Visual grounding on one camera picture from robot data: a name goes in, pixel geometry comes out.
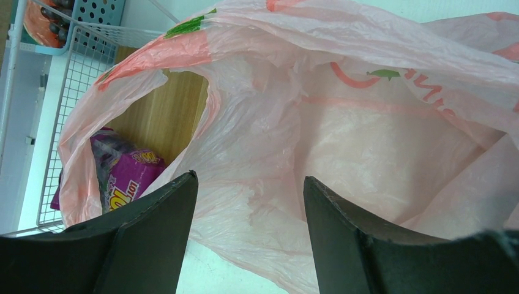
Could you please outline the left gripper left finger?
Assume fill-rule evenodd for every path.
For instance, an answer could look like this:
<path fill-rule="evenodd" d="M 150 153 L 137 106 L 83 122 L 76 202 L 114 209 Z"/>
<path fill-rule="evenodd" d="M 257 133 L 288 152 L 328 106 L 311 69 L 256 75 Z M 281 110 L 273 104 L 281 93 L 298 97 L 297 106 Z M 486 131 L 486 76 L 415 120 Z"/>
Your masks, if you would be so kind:
<path fill-rule="evenodd" d="M 2 293 L 174 293 L 198 193 L 188 171 L 60 233 L 1 238 Z"/>

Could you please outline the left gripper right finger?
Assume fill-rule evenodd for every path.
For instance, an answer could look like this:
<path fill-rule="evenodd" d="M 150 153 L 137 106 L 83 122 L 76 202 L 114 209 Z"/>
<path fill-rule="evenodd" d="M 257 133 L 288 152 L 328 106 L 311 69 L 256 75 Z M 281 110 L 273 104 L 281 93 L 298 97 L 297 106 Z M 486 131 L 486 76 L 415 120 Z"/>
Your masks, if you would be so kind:
<path fill-rule="evenodd" d="M 318 179 L 304 205 L 321 293 L 517 293 L 518 232 L 452 241 L 386 221 Z"/>

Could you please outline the purple snack packet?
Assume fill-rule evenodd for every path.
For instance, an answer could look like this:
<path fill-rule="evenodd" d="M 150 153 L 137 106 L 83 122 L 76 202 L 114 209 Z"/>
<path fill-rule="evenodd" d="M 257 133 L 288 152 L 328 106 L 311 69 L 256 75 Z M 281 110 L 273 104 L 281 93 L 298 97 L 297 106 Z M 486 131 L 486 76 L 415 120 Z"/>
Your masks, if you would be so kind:
<path fill-rule="evenodd" d="M 90 143 L 103 214 L 139 199 L 166 168 L 165 160 L 155 152 L 108 127 L 98 130 Z"/>

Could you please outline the pink plastic grocery bag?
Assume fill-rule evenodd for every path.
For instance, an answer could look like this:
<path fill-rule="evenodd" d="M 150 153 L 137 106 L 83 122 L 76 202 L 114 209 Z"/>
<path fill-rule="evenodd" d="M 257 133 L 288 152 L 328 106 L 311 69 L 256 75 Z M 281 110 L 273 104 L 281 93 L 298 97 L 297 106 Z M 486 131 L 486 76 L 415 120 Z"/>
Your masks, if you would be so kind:
<path fill-rule="evenodd" d="M 383 219 L 443 238 L 518 227 L 518 16 L 419 24 L 353 1 L 223 1 L 94 82 L 165 69 L 209 83 L 191 142 L 204 157 L 190 236 L 291 293 L 318 284 L 302 183 L 314 176 Z M 69 227 L 102 213 L 90 138 L 59 139 Z"/>

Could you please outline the dark red grapes bunch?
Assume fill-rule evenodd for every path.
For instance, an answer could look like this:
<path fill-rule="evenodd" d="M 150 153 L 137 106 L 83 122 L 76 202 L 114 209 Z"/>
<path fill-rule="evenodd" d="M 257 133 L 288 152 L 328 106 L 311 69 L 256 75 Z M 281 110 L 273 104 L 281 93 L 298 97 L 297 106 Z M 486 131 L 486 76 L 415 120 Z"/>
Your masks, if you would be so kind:
<path fill-rule="evenodd" d="M 50 7 L 68 17 L 72 17 L 74 3 L 75 1 L 73 0 L 52 0 Z M 57 37 L 59 46 L 63 47 L 68 37 L 70 20 L 63 18 L 46 7 L 41 7 L 40 13 L 50 21 L 49 30 Z"/>

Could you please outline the watermelon slice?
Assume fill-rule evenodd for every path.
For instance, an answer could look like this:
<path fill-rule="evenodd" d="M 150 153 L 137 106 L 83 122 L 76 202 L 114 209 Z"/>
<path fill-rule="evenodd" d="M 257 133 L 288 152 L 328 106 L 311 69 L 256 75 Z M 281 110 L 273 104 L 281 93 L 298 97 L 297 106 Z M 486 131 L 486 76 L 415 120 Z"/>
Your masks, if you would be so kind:
<path fill-rule="evenodd" d="M 36 2 L 27 1 L 23 20 L 24 28 L 38 45 L 60 48 L 57 35 L 49 29 L 50 20 L 41 14 L 41 8 L 42 6 Z"/>

